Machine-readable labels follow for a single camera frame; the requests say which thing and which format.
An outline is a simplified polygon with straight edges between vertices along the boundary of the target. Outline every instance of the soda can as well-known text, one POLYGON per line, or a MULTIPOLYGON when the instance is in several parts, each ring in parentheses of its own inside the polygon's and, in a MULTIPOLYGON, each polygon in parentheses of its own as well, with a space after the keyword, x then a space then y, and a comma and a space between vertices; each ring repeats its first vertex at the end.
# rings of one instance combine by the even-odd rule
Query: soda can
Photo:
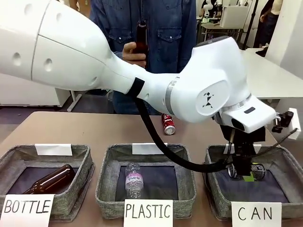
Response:
POLYGON ((227 172, 228 172, 228 175, 230 178, 240 179, 240 177, 238 176, 237 171, 235 169, 235 166, 233 164, 231 164, 227 167, 227 172))
MULTIPOLYGON (((240 179, 240 176, 237 174, 237 171, 233 164, 231 164, 227 167, 227 171, 228 171, 228 175, 230 178, 240 179)), ((260 181, 265 177, 266 169, 264 168, 264 166, 262 164, 253 163, 251 165, 251 172, 254 176, 254 179, 256 181, 260 181)))
POLYGON ((163 113, 161 115, 161 119, 162 119, 162 124, 163 124, 165 134, 167 134, 167 135, 174 134, 176 131, 176 128, 175 128, 174 121, 172 120, 172 117, 163 113))
POLYGON ((260 163, 253 163, 251 165, 251 171, 254 175, 255 180, 257 181, 262 180, 265 177, 266 169, 260 163))

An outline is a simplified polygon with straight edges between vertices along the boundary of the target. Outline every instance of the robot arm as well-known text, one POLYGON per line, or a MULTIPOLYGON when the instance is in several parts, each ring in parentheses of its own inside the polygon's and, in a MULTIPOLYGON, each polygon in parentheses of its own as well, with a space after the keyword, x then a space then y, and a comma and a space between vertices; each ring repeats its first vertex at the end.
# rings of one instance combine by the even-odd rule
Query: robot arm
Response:
POLYGON ((68 90, 107 88, 188 122, 215 115, 221 125, 251 133, 276 112, 251 95, 232 38, 193 49, 179 74, 152 74, 116 57, 101 30, 55 0, 0 0, 0 73, 68 90))

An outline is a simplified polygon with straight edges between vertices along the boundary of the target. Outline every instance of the bottle label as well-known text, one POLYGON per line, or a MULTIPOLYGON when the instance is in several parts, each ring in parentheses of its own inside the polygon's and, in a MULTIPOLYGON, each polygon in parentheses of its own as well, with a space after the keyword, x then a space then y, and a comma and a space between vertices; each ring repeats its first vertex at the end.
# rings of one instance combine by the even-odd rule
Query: bottle label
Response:
POLYGON ((141 176, 141 174, 129 174, 126 177, 125 184, 129 184, 135 181, 141 181, 143 183, 143 177, 141 176))

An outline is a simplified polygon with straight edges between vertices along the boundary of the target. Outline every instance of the blank white label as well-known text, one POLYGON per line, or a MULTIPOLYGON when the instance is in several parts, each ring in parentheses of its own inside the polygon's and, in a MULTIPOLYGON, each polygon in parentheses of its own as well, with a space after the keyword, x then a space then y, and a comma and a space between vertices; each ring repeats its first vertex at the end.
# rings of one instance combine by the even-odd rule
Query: blank white label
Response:
POLYGON ((163 152, 155 143, 133 143, 133 155, 163 155, 163 152))
POLYGON ((232 202, 233 227, 281 227, 280 202, 232 202))
POLYGON ((35 144, 38 155, 72 156, 71 144, 35 144))
MULTIPOLYGON (((262 144, 254 144, 254 149, 256 154, 259 153, 260 149, 262 147, 262 144)), ((224 154, 227 154, 228 152, 228 144, 225 145, 225 149, 224 149, 224 154)), ((231 154, 235 153, 235 146, 232 144, 232 148, 231 148, 231 154)))

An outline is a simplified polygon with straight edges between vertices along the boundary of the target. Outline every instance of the plastic bottle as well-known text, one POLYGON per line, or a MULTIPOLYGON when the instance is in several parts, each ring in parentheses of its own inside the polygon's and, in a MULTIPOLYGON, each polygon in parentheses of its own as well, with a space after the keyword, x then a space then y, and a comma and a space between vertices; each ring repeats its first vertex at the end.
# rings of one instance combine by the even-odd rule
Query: plastic bottle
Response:
POLYGON ((143 177, 140 166, 137 163, 130 163, 125 169, 125 190, 128 199, 140 199, 143 191, 143 177))
POLYGON ((70 184, 74 177, 75 172, 73 168, 67 164, 36 181, 23 194, 56 194, 56 192, 70 184))

